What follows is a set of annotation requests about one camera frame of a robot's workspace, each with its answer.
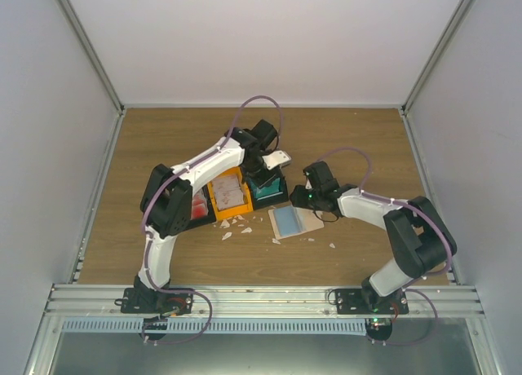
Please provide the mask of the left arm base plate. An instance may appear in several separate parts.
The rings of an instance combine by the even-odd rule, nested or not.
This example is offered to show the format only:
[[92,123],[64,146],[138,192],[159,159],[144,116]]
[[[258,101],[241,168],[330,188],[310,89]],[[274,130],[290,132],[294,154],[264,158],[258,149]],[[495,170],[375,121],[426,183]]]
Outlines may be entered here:
[[123,297],[114,300],[123,314],[185,315],[192,311],[193,289],[160,293],[153,289],[127,288]]

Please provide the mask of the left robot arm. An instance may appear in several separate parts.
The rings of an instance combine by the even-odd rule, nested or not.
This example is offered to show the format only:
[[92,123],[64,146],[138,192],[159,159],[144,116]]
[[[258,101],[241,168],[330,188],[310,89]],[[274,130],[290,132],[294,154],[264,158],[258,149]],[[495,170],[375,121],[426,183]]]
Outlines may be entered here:
[[147,311],[158,313],[167,306],[170,261],[178,235],[191,220],[193,196],[235,167],[256,187],[266,187],[291,162],[287,152],[268,148],[276,138],[275,128],[265,120],[251,130],[233,126],[216,144],[194,158],[154,168],[140,204],[146,245],[134,281],[139,302]]

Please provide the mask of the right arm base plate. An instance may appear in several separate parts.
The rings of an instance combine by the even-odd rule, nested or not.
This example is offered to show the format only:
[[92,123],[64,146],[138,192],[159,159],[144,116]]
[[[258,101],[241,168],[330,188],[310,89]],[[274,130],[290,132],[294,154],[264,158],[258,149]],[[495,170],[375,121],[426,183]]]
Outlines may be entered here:
[[406,315],[409,306],[404,293],[396,291],[387,297],[367,297],[362,288],[331,289],[326,301],[339,315]]

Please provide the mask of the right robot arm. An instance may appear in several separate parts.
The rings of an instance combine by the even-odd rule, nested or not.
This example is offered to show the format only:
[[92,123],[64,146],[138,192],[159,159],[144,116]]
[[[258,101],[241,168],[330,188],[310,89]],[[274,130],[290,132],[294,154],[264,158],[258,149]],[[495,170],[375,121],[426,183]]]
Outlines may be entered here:
[[361,283],[361,304],[369,313],[382,312],[403,288],[422,277],[447,272],[457,245],[425,196],[407,201],[375,195],[353,184],[341,186],[323,161],[303,173],[306,183],[294,187],[292,206],[354,218],[387,233],[392,259]]

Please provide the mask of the beige card holder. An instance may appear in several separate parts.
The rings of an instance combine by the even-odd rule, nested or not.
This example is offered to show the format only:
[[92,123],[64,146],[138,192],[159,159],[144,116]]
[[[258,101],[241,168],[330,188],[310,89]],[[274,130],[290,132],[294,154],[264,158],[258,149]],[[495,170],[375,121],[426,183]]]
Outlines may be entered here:
[[287,205],[268,211],[268,216],[277,240],[299,236],[322,229],[325,224],[312,210]]

